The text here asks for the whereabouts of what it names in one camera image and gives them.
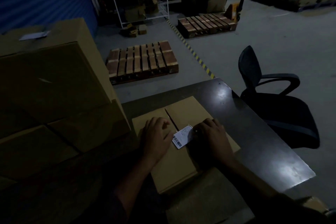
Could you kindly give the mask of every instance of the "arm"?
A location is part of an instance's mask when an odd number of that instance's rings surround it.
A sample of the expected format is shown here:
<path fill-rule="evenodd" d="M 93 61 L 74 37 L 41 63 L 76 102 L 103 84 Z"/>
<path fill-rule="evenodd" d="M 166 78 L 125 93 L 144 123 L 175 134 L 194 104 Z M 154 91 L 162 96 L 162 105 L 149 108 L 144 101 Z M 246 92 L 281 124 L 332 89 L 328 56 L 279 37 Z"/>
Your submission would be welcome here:
<path fill-rule="evenodd" d="M 218 120 L 206 119 L 194 129 L 201 131 L 208 142 L 215 166 L 237 188 L 256 218 L 268 220 L 272 218 L 276 223 L 288 220 L 329 223 L 324 215 L 280 194 L 238 162 L 226 137 L 225 129 Z"/>
<path fill-rule="evenodd" d="M 172 132 L 169 132 L 165 137 L 163 136 L 163 128 L 168 124 L 170 124 L 168 120 L 156 117 L 146 122 L 142 133 L 143 154 L 139 162 L 119 182 L 114 190 L 115 195 L 125 209 L 127 219 L 130 216 L 142 183 L 156 163 L 166 154 L 173 140 Z"/>

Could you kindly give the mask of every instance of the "chair backrest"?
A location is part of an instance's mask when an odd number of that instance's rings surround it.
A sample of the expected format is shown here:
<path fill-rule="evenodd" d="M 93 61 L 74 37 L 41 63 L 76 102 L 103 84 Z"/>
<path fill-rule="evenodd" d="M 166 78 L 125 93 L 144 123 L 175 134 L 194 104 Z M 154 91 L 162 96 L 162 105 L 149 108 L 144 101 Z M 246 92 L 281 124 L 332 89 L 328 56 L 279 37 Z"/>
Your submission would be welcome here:
<path fill-rule="evenodd" d="M 238 68 L 246 88 L 255 91 L 262 74 L 258 59 L 250 45 L 242 51 L 238 61 Z"/>

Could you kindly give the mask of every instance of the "chair seat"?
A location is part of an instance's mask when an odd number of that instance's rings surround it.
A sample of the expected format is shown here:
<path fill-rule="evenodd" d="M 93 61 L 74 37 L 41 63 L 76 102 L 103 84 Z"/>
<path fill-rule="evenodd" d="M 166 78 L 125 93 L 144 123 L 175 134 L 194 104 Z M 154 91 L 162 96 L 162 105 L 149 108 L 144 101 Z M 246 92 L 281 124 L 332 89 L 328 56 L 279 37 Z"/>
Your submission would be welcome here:
<path fill-rule="evenodd" d="M 241 99 L 291 148 L 320 146 L 315 121 L 302 100 L 267 93 L 243 93 Z"/>

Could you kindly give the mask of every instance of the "white frame on table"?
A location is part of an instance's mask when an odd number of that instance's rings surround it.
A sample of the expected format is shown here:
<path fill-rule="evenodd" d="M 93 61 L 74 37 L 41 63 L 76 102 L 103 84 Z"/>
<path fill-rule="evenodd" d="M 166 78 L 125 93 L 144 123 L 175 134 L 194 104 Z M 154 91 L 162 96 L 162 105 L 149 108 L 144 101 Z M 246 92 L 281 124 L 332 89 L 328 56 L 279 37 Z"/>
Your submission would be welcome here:
<path fill-rule="evenodd" d="M 117 14 L 118 14 L 118 17 L 119 17 L 119 21 L 120 21 L 121 27 L 123 27 L 124 24 L 129 24 L 129 23 L 132 23 L 132 22 L 138 22 L 138 21 L 122 22 L 121 18 L 120 18 L 120 14 L 119 14 L 119 10 L 118 10 L 118 6 L 117 6 L 117 3 L 116 3 L 116 0 L 113 0 L 113 1 L 114 1 L 115 8 L 117 10 Z M 159 13 L 161 13 L 162 15 L 153 16 L 153 17 L 152 16 L 148 16 L 147 17 L 147 15 L 145 14 L 145 19 L 139 20 L 139 21 L 152 20 L 152 19 L 163 18 L 163 17 L 168 17 L 168 19 L 169 19 L 169 2 L 158 1 L 157 2 L 157 7 L 159 9 Z"/>

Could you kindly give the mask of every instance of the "person's right arm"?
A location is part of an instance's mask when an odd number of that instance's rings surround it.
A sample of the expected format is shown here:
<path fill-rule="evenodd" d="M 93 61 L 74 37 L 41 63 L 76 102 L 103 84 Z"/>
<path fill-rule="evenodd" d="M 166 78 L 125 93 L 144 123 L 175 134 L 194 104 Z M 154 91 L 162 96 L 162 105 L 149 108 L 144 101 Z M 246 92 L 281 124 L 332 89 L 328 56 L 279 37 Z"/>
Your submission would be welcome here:
<path fill-rule="evenodd" d="M 321 213 L 297 204 L 291 198 L 280 194 L 265 181 L 247 169 L 235 158 L 224 127 L 218 120 L 206 119 L 196 125 L 208 143 L 214 165 L 237 188 L 256 218 L 272 223 L 283 221 L 304 221 L 308 223 L 329 223 Z"/>

